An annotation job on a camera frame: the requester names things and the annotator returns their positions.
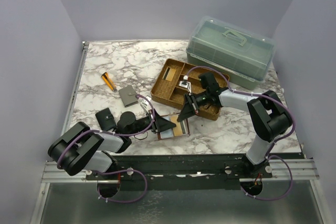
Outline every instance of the yellow and black tool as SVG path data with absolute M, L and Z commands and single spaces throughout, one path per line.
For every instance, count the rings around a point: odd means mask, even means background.
M 103 73 L 101 77 L 103 78 L 104 82 L 106 82 L 107 86 L 109 86 L 112 91 L 117 92 L 117 87 L 116 85 L 114 85 L 113 81 L 110 79 L 109 74 L 107 72 Z

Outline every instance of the white wall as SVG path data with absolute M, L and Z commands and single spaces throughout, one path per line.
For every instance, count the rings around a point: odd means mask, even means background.
M 272 36 L 292 0 L 61 0 L 83 40 L 186 39 L 205 15 Z
M 336 0 L 293 0 L 274 35 L 274 64 L 336 221 L 335 33 Z
M 0 6 L 0 222 L 29 223 L 82 44 L 60 0 Z

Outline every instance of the wooden organizer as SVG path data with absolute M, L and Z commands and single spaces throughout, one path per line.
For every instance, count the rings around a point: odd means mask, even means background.
M 181 80 L 183 80 L 183 77 L 187 74 L 187 72 L 194 66 L 195 65 L 185 63 L 182 61 L 168 59 L 165 62 L 159 74 L 159 77 L 156 80 L 152 88 L 151 95 L 152 95 L 153 101 L 181 110 L 184 105 L 183 95 L 187 94 L 188 90 L 185 88 L 179 87 L 178 84 Z M 167 81 L 163 79 L 167 68 L 176 70 L 172 81 Z M 190 81 L 191 83 L 193 93 L 199 94 L 205 91 L 204 89 L 202 89 L 201 82 L 198 79 L 198 76 L 201 73 L 205 73 L 205 72 L 212 72 L 212 71 L 205 69 L 205 68 L 196 68 L 189 74 L 188 81 Z M 226 87 L 227 86 L 226 81 L 219 74 L 215 72 L 213 73 L 215 75 L 216 81 L 218 82 L 219 86 L 222 88 Z M 208 105 L 206 105 L 205 108 L 203 106 L 200 107 L 199 116 L 210 119 L 210 120 L 214 120 L 214 121 L 217 120 L 219 117 L 220 108 L 217 106 L 210 106 L 209 108 L 207 107 Z

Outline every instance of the white marble surface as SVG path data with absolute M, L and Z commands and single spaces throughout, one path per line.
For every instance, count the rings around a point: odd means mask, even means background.
M 118 89 L 131 84 L 137 93 L 150 95 L 166 59 L 187 61 L 186 46 L 187 41 L 91 42 L 71 126 L 83 121 L 93 129 L 100 129 L 94 114 L 107 107 L 116 121 L 124 111 L 134 112 L 137 118 L 143 117 L 145 113 L 138 104 L 124 108 L 119 93 L 112 92 L 101 75 L 107 72 Z M 276 91 L 284 101 L 273 67 L 268 71 L 266 81 L 254 92 L 269 89 Z M 161 115 L 177 111 L 156 102 L 153 105 Z M 149 132 L 145 140 L 132 138 L 132 145 L 122 155 L 245 153 L 255 136 L 249 114 L 232 108 L 222 108 L 217 121 L 194 116 L 189 119 L 189 123 L 191 136 L 157 140 L 157 136 Z M 272 152 L 300 152 L 296 135 L 279 141 Z

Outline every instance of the storage box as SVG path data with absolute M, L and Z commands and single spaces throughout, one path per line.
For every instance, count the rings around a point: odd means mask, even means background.
M 178 84 L 180 81 L 183 80 L 183 77 L 187 74 L 187 72 L 194 66 L 195 65 L 188 64 L 182 61 L 168 59 L 165 62 L 158 76 L 158 79 L 156 80 L 152 88 L 151 96 L 153 101 L 181 110 L 184 105 L 184 94 L 187 94 L 188 90 L 180 87 Z M 167 76 L 169 75 L 169 73 L 167 72 L 168 69 L 173 69 L 174 73 L 173 77 L 169 79 L 167 78 Z M 191 88 L 193 93 L 199 94 L 204 91 L 204 89 L 202 89 L 202 85 L 198 79 L 198 76 L 201 73 L 205 72 L 211 71 L 204 68 L 197 68 L 189 74 L 188 81 L 191 82 Z M 226 81 L 219 74 L 215 72 L 213 73 L 219 86 L 222 88 L 226 87 Z M 199 116 L 215 121 L 218 119 L 219 113 L 220 107 L 206 106 L 200 107 Z
M 204 17 L 190 37 L 188 62 L 207 63 L 229 74 L 231 82 L 253 89 L 264 80 L 275 53 L 272 39 Z

